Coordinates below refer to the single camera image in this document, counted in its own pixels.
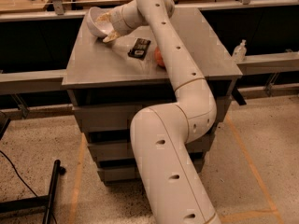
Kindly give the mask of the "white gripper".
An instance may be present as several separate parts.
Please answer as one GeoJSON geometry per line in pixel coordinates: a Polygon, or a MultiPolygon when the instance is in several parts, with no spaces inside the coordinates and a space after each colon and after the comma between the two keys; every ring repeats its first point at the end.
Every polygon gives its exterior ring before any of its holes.
{"type": "Polygon", "coordinates": [[[140,26],[147,25],[145,18],[137,8],[136,0],[122,6],[114,7],[109,12],[103,13],[96,19],[97,23],[110,22],[113,31],[104,39],[104,43],[109,43],[117,38],[129,35],[140,26]]]}

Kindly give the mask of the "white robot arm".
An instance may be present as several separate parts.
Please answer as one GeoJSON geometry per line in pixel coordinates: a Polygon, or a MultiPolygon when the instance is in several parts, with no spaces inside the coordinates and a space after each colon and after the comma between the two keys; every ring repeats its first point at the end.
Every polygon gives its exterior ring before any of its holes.
{"type": "Polygon", "coordinates": [[[138,111],[130,127],[132,150],[156,224],[221,224],[186,148],[213,126],[217,106],[169,20],[173,11],[171,0],[134,0],[97,19],[113,26],[106,43],[147,24],[176,96],[174,103],[138,111]]]}

